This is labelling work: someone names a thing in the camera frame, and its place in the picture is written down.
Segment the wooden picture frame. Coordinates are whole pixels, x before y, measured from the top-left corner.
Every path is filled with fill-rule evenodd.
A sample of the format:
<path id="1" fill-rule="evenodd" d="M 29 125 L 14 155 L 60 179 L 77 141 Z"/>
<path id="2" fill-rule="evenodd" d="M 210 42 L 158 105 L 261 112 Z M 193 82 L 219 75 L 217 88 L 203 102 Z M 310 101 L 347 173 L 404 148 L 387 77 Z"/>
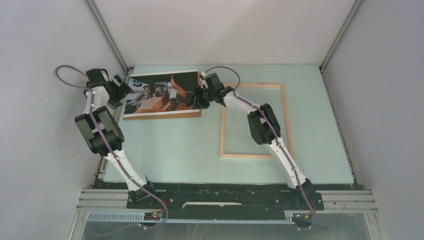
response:
<path id="1" fill-rule="evenodd" d="M 281 127 L 281 137 L 292 157 L 295 156 L 286 88 L 282 83 L 242 83 L 236 89 L 243 98 L 257 105 L 268 103 Z M 272 159 L 265 145 L 251 136 L 247 113 L 237 108 L 221 108 L 220 150 L 222 158 Z"/>

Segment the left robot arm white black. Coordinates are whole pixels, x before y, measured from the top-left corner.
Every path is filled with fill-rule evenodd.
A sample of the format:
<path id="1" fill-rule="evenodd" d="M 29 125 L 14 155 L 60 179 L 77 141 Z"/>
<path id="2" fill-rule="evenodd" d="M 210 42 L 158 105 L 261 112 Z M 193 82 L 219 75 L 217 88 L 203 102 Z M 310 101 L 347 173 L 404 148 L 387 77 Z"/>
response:
<path id="1" fill-rule="evenodd" d="M 123 177 L 128 188 L 129 199 L 140 202 L 145 208 L 153 208 L 158 194 L 151 181 L 138 173 L 123 148 L 124 134 L 110 112 L 122 105 L 122 100 L 132 91 L 119 75 L 109 78 L 104 68 L 86 71 L 88 78 L 84 87 L 87 105 L 75 123 L 94 154 L 109 161 Z"/>

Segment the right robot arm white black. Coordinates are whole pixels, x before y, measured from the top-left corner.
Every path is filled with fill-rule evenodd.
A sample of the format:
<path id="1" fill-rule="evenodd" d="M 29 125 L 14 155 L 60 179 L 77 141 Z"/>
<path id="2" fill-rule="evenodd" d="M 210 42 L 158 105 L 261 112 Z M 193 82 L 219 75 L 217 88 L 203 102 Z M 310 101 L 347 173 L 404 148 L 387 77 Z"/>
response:
<path id="1" fill-rule="evenodd" d="M 243 97 L 236 87 L 225 86 L 216 73 L 199 74 L 201 84 L 193 90 L 188 103 L 190 107 L 207 109 L 211 102 L 225 108 L 246 113 L 250 135 L 254 142 L 265 146 L 271 155 L 280 162 L 287 179 L 287 186 L 292 189 L 291 204 L 297 209 L 304 209 L 316 193 L 311 180 L 300 170 L 282 138 L 281 126 L 268 103 L 258 105 Z"/>

